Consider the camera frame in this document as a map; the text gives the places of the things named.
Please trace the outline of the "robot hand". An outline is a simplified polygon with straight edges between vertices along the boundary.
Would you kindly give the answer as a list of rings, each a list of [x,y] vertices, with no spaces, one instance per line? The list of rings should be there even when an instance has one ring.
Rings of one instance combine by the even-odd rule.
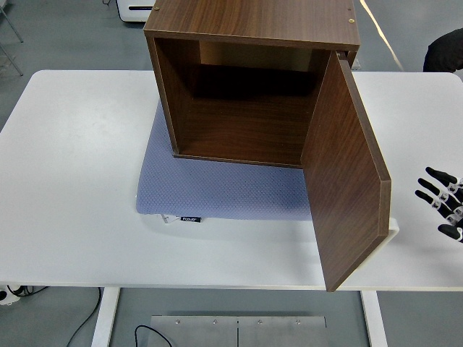
[[[425,171],[430,177],[440,182],[444,190],[419,178],[420,186],[432,195],[420,190],[416,190],[415,195],[426,201],[446,221],[438,227],[438,230],[447,237],[462,243],[462,178],[431,167],[426,167]]]

